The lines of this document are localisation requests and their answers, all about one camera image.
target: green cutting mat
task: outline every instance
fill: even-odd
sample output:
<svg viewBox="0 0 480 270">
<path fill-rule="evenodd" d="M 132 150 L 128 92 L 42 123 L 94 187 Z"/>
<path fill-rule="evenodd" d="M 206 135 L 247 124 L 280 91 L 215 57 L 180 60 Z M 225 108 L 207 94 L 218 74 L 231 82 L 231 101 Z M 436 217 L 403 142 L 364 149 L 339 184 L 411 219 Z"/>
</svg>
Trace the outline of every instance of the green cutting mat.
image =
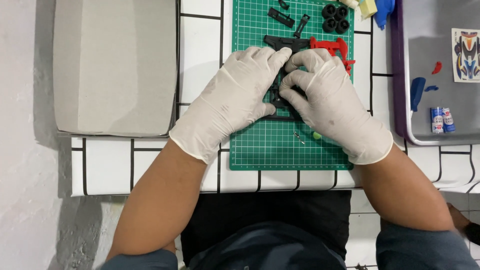
<svg viewBox="0 0 480 270">
<path fill-rule="evenodd" d="M 245 50 L 250 46 L 265 47 L 265 35 L 293 37 L 300 18 L 308 14 L 310 20 L 304 27 L 301 38 L 314 36 L 318 41 L 336 41 L 341 37 L 348 44 L 348 60 L 353 59 L 354 11 L 349 9 L 349 30 L 343 35 L 336 32 L 324 34 L 322 30 L 322 8 L 326 4 L 339 7 L 339 2 L 329 0 L 286 0 L 290 8 L 283 10 L 278 0 L 233 0 L 232 51 Z M 295 20 L 293 28 L 267 16 L 270 7 Z M 350 77 L 353 81 L 353 67 Z M 264 97 L 268 102 L 269 93 Z M 289 116 L 289 112 L 277 109 L 278 115 Z M 293 134 L 297 132 L 305 144 Z M 230 169 L 256 170 L 350 170 L 347 155 L 332 139 L 322 137 L 315 140 L 313 130 L 303 122 L 273 121 L 260 119 L 248 127 L 230 135 Z"/>
</svg>

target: person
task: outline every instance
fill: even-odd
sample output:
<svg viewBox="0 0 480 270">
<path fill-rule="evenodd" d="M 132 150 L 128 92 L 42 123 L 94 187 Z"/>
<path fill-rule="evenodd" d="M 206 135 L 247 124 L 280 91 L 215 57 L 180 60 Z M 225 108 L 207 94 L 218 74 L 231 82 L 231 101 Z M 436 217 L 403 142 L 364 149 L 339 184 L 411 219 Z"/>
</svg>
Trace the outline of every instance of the person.
<svg viewBox="0 0 480 270">
<path fill-rule="evenodd" d="M 262 99 L 284 65 L 289 74 L 280 95 L 308 126 L 343 146 L 385 220 L 376 242 L 378 268 L 479 269 L 452 232 L 442 195 L 363 107 L 341 60 L 325 49 L 291 54 L 288 48 L 250 47 L 229 56 L 132 190 L 103 270 L 176 269 L 174 239 L 180 233 L 192 270 L 346 269 L 348 192 L 199 199 L 220 142 L 275 112 Z M 307 98 L 291 89 L 295 85 Z"/>
<path fill-rule="evenodd" d="M 480 225 L 471 222 L 451 203 L 447 203 L 455 228 L 470 242 L 480 245 Z"/>
</svg>

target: white tablecloth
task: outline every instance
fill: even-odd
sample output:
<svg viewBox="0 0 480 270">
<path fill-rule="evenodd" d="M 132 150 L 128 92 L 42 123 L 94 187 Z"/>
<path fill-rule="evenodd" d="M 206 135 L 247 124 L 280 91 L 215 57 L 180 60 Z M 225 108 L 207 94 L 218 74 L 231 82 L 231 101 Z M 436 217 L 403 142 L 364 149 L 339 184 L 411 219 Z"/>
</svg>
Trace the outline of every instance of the white tablecloth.
<svg viewBox="0 0 480 270">
<path fill-rule="evenodd" d="M 181 116 L 231 52 L 231 0 L 183 0 L 180 19 Z M 354 84 L 365 108 L 394 129 L 389 27 L 381 31 L 355 13 Z M 437 188 L 480 193 L 480 145 L 416 147 L 395 132 L 396 143 Z M 129 194 L 166 139 L 114 137 L 72 138 L 72 195 Z M 231 171 L 229 143 L 219 146 L 209 164 L 201 191 L 255 192 L 271 190 L 361 188 L 353 171 Z"/>
</svg>

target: black tire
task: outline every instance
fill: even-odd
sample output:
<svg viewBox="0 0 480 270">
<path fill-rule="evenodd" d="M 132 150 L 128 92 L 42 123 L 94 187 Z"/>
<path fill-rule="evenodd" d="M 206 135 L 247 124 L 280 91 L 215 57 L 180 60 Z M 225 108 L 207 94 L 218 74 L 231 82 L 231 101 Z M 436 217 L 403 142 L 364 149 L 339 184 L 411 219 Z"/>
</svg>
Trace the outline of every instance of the black tire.
<svg viewBox="0 0 480 270">
<path fill-rule="evenodd" d="M 328 4 L 322 9 L 322 17 L 324 19 L 331 18 L 335 15 L 336 7 L 333 4 Z"/>
<path fill-rule="evenodd" d="M 336 9 L 335 15 L 333 16 L 337 22 L 342 19 L 345 19 L 348 15 L 348 8 L 345 6 L 341 6 Z"/>
<path fill-rule="evenodd" d="M 328 18 L 328 19 L 325 19 L 322 25 L 322 29 L 324 30 L 325 33 L 332 33 L 333 31 L 335 31 L 336 25 L 337 23 L 334 18 Z"/>
<path fill-rule="evenodd" d="M 348 30 L 349 27 L 350 23 L 347 20 L 342 19 L 336 24 L 336 32 L 338 34 L 343 34 Z"/>
</svg>

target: hand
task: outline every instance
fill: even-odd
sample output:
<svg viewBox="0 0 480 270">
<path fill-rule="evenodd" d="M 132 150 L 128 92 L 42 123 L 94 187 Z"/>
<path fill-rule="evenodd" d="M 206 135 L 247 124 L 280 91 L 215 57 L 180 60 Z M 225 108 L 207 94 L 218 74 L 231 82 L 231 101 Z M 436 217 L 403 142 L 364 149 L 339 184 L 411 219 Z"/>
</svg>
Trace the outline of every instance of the hand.
<svg viewBox="0 0 480 270">
<path fill-rule="evenodd" d="M 232 53 L 177 121 L 170 138 L 208 164 L 224 138 L 275 113 L 275 107 L 262 99 L 291 54 L 289 48 L 275 52 L 270 47 Z"/>
<path fill-rule="evenodd" d="M 308 72 L 296 70 L 299 66 Z M 390 152 L 392 134 L 363 107 L 340 58 L 326 49 L 308 49 L 294 54 L 285 71 L 290 74 L 280 95 L 313 130 L 342 145 L 350 162 L 375 163 Z M 294 85 L 305 91 L 307 100 L 291 89 Z"/>
</svg>

